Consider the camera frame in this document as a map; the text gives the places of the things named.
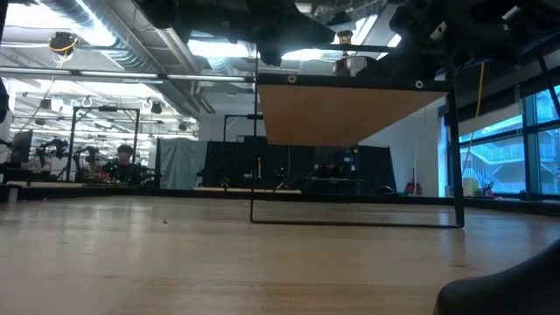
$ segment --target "window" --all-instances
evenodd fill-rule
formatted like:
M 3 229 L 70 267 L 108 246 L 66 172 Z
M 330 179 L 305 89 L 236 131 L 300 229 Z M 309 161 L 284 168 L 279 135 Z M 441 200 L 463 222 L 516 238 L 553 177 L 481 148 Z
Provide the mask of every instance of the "window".
M 465 164 L 468 147 L 461 148 L 461 166 Z M 463 179 L 474 178 L 479 187 L 493 183 L 495 193 L 518 193 L 525 189 L 525 157 L 523 138 L 474 145 Z
M 560 95 L 560 86 L 555 87 L 556 97 Z M 549 90 L 535 94 L 536 120 L 538 123 L 546 123 L 558 119 L 557 109 L 550 97 Z
M 478 139 L 482 137 L 488 137 L 493 135 L 498 135 L 502 132 L 510 131 L 510 130 L 518 130 L 523 127 L 523 119 L 521 115 L 513 116 L 505 121 L 495 123 L 491 126 L 485 127 L 480 130 L 474 131 L 472 135 L 472 139 Z M 459 141 L 467 142 L 471 140 L 471 133 L 463 135 Z
M 539 132 L 542 193 L 560 193 L 560 129 Z

